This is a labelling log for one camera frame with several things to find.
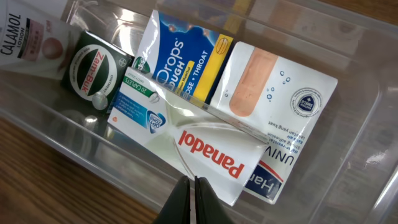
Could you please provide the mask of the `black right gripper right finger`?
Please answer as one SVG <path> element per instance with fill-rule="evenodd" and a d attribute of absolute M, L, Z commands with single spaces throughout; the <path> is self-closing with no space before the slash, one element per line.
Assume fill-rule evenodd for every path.
<path fill-rule="evenodd" d="M 233 224 L 205 177 L 195 176 L 195 213 L 197 224 Z"/>

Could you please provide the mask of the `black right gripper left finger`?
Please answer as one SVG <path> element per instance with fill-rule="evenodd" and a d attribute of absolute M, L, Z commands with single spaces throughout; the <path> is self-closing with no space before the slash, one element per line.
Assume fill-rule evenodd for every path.
<path fill-rule="evenodd" d="M 190 181 L 181 177 L 152 224 L 190 223 Z"/>

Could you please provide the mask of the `white Panadol caplet box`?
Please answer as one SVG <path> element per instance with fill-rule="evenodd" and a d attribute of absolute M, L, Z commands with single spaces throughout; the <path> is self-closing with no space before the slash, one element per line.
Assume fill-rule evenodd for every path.
<path fill-rule="evenodd" d="M 267 147 L 133 68 L 126 70 L 108 122 L 189 178 L 206 178 L 230 206 Z"/>

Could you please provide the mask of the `white Hansaplast plaster box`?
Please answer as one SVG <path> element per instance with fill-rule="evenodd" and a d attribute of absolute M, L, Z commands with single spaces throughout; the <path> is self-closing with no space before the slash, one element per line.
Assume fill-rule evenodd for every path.
<path fill-rule="evenodd" d="M 245 191 L 275 204 L 338 80 L 237 42 L 210 106 L 269 145 Z"/>

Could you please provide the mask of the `blue VapoDrops lozenge box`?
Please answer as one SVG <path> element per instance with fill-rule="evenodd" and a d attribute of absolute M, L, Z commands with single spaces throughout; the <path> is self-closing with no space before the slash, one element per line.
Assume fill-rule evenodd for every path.
<path fill-rule="evenodd" d="M 208 102 L 233 38 L 153 10 L 132 67 L 178 94 Z"/>

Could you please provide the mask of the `green Zam-Buk ointment box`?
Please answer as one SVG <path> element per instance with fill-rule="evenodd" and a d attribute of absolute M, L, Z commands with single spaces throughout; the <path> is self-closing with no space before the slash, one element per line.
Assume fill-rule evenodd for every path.
<path fill-rule="evenodd" d="M 104 114 L 112 110 L 134 57 L 85 30 L 78 39 L 61 86 Z"/>

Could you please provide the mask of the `white calamine lotion bottle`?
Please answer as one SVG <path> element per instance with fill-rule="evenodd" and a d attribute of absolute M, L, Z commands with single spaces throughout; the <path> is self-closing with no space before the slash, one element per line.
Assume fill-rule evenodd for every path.
<path fill-rule="evenodd" d="M 22 1 L 1 0 L 1 70 L 60 80 L 80 34 Z"/>

